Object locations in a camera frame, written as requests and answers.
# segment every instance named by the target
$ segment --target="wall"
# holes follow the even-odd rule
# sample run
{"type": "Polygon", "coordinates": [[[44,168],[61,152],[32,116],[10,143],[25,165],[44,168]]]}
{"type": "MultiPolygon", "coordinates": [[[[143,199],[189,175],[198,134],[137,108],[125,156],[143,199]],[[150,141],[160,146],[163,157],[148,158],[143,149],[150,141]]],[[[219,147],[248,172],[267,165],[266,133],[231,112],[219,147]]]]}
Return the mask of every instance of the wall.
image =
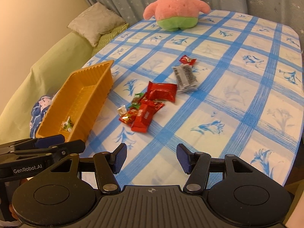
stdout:
{"type": "Polygon", "coordinates": [[[31,66],[88,7],[85,0],[0,0],[0,114],[31,66]]]}

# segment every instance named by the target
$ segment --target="metal pin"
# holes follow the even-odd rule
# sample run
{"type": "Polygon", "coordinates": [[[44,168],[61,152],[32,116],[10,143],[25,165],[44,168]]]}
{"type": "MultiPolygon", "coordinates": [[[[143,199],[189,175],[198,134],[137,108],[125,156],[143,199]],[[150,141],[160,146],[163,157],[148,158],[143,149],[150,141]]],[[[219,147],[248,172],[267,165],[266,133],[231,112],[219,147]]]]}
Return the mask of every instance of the metal pin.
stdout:
{"type": "Polygon", "coordinates": [[[191,183],[191,184],[188,184],[186,186],[186,189],[189,190],[189,191],[193,191],[194,192],[194,191],[200,190],[201,187],[198,184],[196,184],[196,183],[191,183]]]}
{"type": "Polygon", "coordinates": [[[106,184],[102,187],[105,191],[114,191],[114,190],[117,190],[118,189],[118,186],[116,184],[112,184],[112,183],[109,183],[109,184],[106,184]]]}

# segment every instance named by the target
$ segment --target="blue checkered tablecloth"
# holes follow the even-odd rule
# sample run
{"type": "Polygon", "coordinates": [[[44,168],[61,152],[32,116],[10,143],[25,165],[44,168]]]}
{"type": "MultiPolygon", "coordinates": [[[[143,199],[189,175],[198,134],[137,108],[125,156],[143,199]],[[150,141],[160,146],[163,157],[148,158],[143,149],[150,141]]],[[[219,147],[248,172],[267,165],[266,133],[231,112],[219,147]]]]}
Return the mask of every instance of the blue checkered tablecloth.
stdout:
{"type": "MultiPolygon", "coordinates": [[[[114,85],[81,157],[127,144],[116,176],[121,186],[185,184],[175,152],[183,143],[213,158],[235,154],[284,184],[303,130],[304,95],[298,35],[290,27],[246,14],[214,10],[187,30],[167,32],[154,18],[140,21],[92,57],[84,67],[113,59],[114,85]],[[166,102],[147,134],[121,123],[149,81],[176,83],[172,66],[184,54],[197,58],[199,89],[166,102]]],[[[91,182],[94,176],[84,180],[91,182]]],[[[210,174],[208,185],[220,180],[210,174]]]]}

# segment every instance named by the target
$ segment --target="candy wrapper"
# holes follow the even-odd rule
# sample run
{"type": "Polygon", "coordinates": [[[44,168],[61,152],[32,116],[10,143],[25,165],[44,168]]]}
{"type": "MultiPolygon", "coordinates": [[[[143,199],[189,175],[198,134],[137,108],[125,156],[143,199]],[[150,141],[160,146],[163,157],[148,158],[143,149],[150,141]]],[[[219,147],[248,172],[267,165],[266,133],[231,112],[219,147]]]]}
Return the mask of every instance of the candy wrapper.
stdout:
{"type": "Polygon", "coordinates": [[[179,61],[182,64],[189,64],[190,66],[193,66],[194,63],[195,63],[195,61],[196,61],[196,59],[187,57],[186,55],[183,55],[179,61]]]}
{"type": "Polygon", "coordinates": [[[176,76],[178,92],[197,90],[198,82],[189,64],[175,66],[173,67],[173,71],[176,76]]]}
{"type": "Polygon", "coordinates": [[[152,83],[149,81],[148,90],[145,97],[147,100],[167,100],[174,103],[176,91],[176,84],[152,83]]]}
{"type": "Polygon", "coordinates": [[[122,116],[124,116],[124,114],[127,113],[127,108],[125,105],[123,105],[122,107],[119,107],[117,109],[117,111],[118,111],[118,114],[122,117],[122,116]]]}
{"type": "Polygon", "coordinates": [[[68,131],[71,133],[72,128],[74,126],[74,123],[71,122],[70,117],[67,118],[65,122],[62,122],[61,128],[63,128],[65,131],[68,131]]]}
{"type": "Polygon", "coordinates": [[[131,130],[134,132],[147,133],[155,113],[155,106],[141,104],[131,130]]]}
{"type": "Polygon", "coordinates": [[[147,99],[143,99],[141,101],[141,104],[146,104],[146,105],[155,107],[155,113],[158,112],[161,108],[163,108],[165,106],[164,102],[151,101],[151,100],[147,100],[147,99]]]}
{"type": "Polygon", "coordinates": [[[135,108],[138,110],[140,107],[140,101],[144,95],[144,93],[136,93],[131,101],[131,105],[129,106],[129,108],[135,108]]]}
{"type": "Polygon", "coordinates": [[[133,122],[135,121],[135,118],[136,118],[137,114],[138,114],[138,110],[132,108],[132,109],[128,110],[126,112],[126,114],[121,116],[119,118],[119,120],[131,127],[133,122]]]}

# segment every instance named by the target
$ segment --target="yellow basket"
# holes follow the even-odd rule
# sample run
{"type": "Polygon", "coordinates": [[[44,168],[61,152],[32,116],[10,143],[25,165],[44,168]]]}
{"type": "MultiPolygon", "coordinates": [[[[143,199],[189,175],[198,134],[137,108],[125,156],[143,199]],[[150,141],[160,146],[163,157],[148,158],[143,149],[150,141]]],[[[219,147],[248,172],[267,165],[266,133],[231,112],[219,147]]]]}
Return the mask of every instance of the yellow basket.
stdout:
{"type": "Polygon", "coordinates": [[[48,109],[36,137],[62,134],[65,141],[86,142],[95,120],[113,85],[113,60],[82,68],[70,74],[48,109]],[[70,117],[71,132],[61,128],[70,117]]]}

